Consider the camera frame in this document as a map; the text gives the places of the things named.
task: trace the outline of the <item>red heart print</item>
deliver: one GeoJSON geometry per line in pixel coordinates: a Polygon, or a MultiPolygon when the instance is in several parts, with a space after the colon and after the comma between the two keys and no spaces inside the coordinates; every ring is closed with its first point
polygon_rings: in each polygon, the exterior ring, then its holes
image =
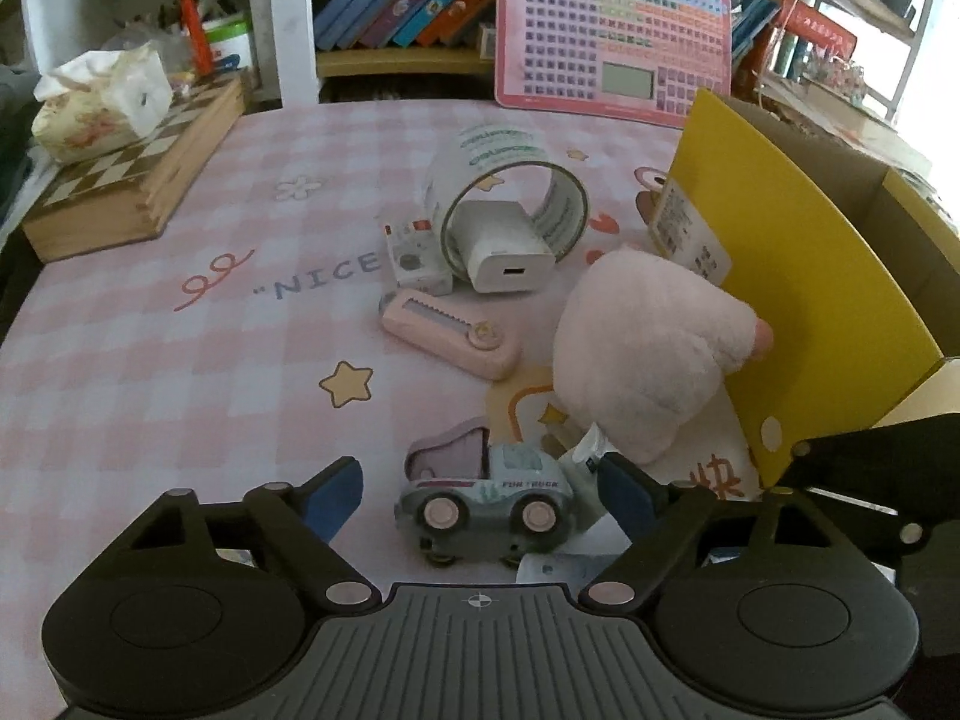
{"type": "Polygon", "coordinates": [[[601,214],[598,218],[591,218],[587,221],[587,224],[597,232],[604,232],[608,235],[617,235],[620,232],[620,225],[610,214],[601,214]]]}

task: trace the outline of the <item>gray ribbed plate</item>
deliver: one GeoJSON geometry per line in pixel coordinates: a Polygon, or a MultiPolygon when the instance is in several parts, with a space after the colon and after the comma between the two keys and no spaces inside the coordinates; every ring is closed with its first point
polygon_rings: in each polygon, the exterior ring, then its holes
{"type": "MultiPolygon", "coordinates": [[[[203,720],[747,720],[678,680],[634,623],[558,586],[399,586],[328,620],[273,688],[203,720]]],[[[72,709],[62,720],[100,720],[72,709]]],[[[891,704],[848,720],[904,720],[891,704]]]]}

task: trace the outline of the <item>white cable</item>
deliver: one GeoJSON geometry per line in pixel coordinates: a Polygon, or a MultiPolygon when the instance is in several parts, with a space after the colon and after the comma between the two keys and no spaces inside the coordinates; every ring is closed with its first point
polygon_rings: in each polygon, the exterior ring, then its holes
{"type": "MultiPolygon", "coordinates": [[[[786,25],[790,23],[790,19],[793,16],[793,11],[797,8],[797,2],[800,0],[793,0],[793,4],[790,5],[790,9],[786,12],[786,18],[784,19],[784,25],[780,28],[781,38],[786,34],[786,25]]],[[[763,74],[766,73],[767,68],[770,64],[770,52],[773,50],[776,40],[771,40],[766,47],[766,50],[763,52],[763,60],[760,62],[760,70],[757,71],[757,105],[760,105],[760,110],[763,110],[763,74]]]]}

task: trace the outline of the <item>plush toy nose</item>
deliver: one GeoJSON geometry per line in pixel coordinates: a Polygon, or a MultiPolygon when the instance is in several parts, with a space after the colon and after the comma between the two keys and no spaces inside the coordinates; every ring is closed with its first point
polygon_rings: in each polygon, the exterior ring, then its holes
{"type": "Polygon", "coordinates": [[[754,333],[754,351],[752,351],[750,359],[762,360],[773,346],[774,329],[763,319],[757,319],[757,330],[754,333]]]}

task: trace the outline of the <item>white power adapter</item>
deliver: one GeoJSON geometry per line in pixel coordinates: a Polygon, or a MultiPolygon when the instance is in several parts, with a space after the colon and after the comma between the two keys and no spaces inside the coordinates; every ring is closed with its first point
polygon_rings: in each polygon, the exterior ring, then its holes
{"type": "Polygon", "coordinates": [[[515,201],[464,200],[450,232],[478,293],[539,290],[557,261],[515,201]]]}

